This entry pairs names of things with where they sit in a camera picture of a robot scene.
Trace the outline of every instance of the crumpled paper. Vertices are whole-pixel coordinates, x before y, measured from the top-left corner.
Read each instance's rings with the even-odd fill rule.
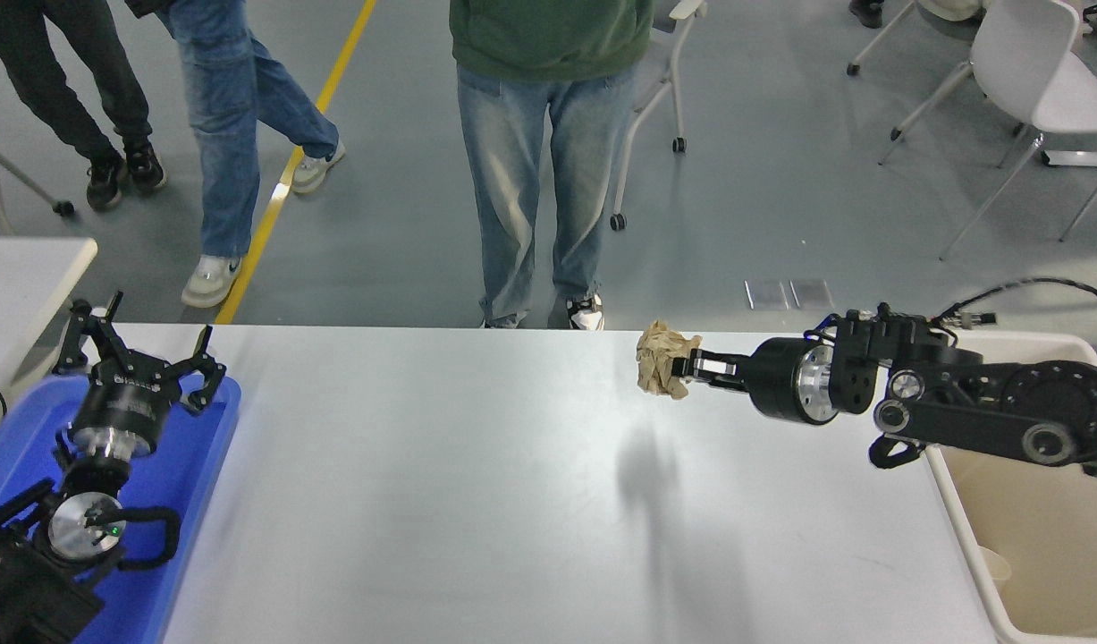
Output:
[[[635,346],[635,361],[640,363],[640,388],[654,395],[669,395],[682,399],[688,394],[683,381],[671,375],[671,361],[687,358],[699,348],[702,336],[687,339],[655,319]]]

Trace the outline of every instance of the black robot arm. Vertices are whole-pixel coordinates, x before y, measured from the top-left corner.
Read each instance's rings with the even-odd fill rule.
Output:
[[[1038,465],[1078,463],[1097,477],[1097,366],[1074,361],[984,364],[936,321],[895,314],[830,315],[802,338],[771,338],[751,355],[691,350],[671,374],[745,392],[774,419],[827,423],[874,406],[880,467],[916,460],[929,443]]]
[[[193,355],[173,364],[129,350],[111,326],[122,301],[116,293],[103,315],[83,301],[70,309],[53,371],[86,371],[88,338],[99,362],[90,366],[75,419],[56,434],[58,488],[45,479],[0,506],[0,644],[69,643],[102,610],[94,596],[102,578],[115,569],[161,566],[179,546],[176,510],[123,508],[120,490],[132,461],[156,452],[171,407],[204,410],[225,366],[207,351],[211,327],[202,329]],[[194,371],[204,382],[183,398],[180,379]],[[124,558],[123,532],[131,522],[162,523],[159,554]]]

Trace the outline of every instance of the white table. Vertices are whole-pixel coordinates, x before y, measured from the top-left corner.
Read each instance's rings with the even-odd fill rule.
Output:
[[[0,237],[0,384],[61,309],[99,246],[94,239]]]
[[[241,416],[166,644],[995,641],[924,461],[646,395],[637,337],[217,327]]]

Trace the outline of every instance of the cable connector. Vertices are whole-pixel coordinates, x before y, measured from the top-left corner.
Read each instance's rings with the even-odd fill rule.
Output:
[[[988,313],[969,313],[969,310],[959,310],[949,317],[942,317],[941,325],[947,327],[958,327],[958,329],[973,329],[973,327],[984,327],[985,325],[997,325],[997,314],[993,312]]]

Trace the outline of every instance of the light blue jeans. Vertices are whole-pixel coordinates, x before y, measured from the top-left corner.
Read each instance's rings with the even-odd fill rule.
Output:
[[[516,327],[529,313],[545,110],[557,204],[553,284],[559,297],[590,297],[598,289],[600,219],[629,123],[634,66],[583,81],[512,82],[462,66],[456,77],[480,221],[484,318]]]
[[[259,193],[258,121],[310,157],[330,157],[337,127],[246,24],[244,0],[176,0],[158,12],[179,44],[202,163],[202,253],[250,248]]]

